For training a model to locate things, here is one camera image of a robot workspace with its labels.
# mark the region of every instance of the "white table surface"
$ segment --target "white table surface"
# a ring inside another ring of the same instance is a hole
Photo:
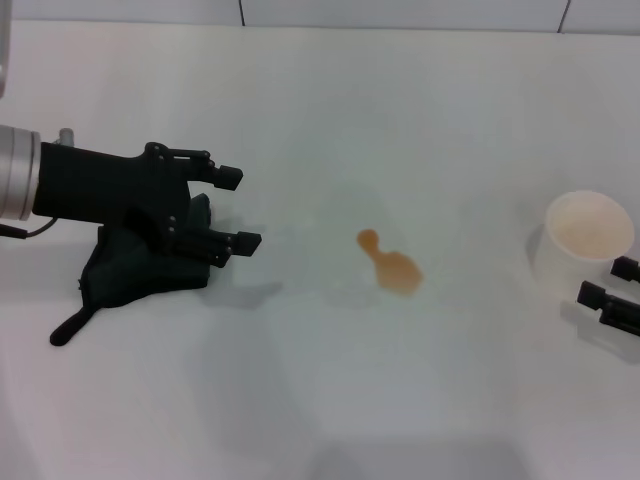
[[[96,227],[0,240],[0,477],[636,479],[640,339],[548,298],[527,245],[569,190],[640,225],[639,51],[15,22],[1,123],[118,155],[208,149],[245,178],[194,193],[264,241],[56,349]],[[377,287],[363,228],[419,263],[416,296]]]

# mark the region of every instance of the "liquid stain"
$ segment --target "liquid stain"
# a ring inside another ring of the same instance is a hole
[[[375,230],[358,234],[358,244],[375,265],[378,285],[398,295],[413,295],[424,279],[422,272],[413,260],[400,252],[381,252],[379,243]]]

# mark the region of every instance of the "black wire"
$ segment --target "black wire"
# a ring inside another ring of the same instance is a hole
[[[35,237],[36,235],[40,235],[41,233],[49,230],[53,225],[58,221],[57,218],[52,218],[49,220],[43,227],[40,227],[38,230],[34,230],[33,232],[27,233],[27,238]]]

